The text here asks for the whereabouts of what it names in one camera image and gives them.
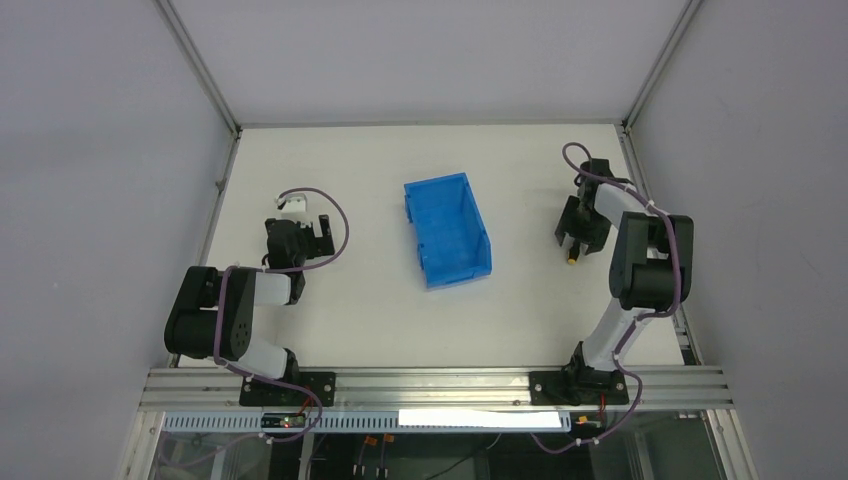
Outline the black yellow screwdriver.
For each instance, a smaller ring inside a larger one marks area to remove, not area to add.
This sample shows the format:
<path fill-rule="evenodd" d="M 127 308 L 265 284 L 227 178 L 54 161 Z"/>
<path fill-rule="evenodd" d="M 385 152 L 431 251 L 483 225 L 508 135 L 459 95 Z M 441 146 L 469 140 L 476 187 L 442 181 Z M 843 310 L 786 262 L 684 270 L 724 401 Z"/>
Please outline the black yellow screwdriver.
<path fill-rule="evenodd" d="M 571 245 L 567 249 L 567 263 L 569 265 L 574 265 L 577 263 L 581 255 L 581 247 L 582 244 L 579 241 L 574 241 L 571 243 Z"/>

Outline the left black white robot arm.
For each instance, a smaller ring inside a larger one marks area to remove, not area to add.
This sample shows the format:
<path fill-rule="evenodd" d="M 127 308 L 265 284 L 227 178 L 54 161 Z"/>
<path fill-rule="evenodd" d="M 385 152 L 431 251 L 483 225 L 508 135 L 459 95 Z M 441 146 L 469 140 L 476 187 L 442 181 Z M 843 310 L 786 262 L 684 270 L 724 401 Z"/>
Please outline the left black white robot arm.
<path fill-rule="evenodd" d="M 291 350 L 253 334 L 257 306 L 293 306 L 306 287 L 308 260 L 336 253 L 327 214 L 314 224 L 295 219 L 265 221 L 269 273 L 251 267 L 228 271 L 210 266 L 188 268 L 166 321 L 166 350 L 193 359 L 219 359 L 249 375 L 299 384 Z"/>

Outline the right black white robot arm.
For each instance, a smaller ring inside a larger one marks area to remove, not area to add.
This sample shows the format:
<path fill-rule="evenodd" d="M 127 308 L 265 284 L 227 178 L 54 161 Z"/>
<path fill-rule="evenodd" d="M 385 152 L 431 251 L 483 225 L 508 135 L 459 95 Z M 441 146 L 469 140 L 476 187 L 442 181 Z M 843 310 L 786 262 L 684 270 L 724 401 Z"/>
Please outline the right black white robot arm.
<path fill-rule="evenodd" d="M 628 180 L 613 175 L 606 159 L 583 162 L 574 183 L 578 193 L 567 199 L 554 232 L 567 261 L 600 252 L 611 233 L 616 239 L 610 303 L 562 374 L 570 391 L 611 395 L 624 387 L 621 362 L 635 339 L 691 290 L 694 222 L 651 206 Z"/>

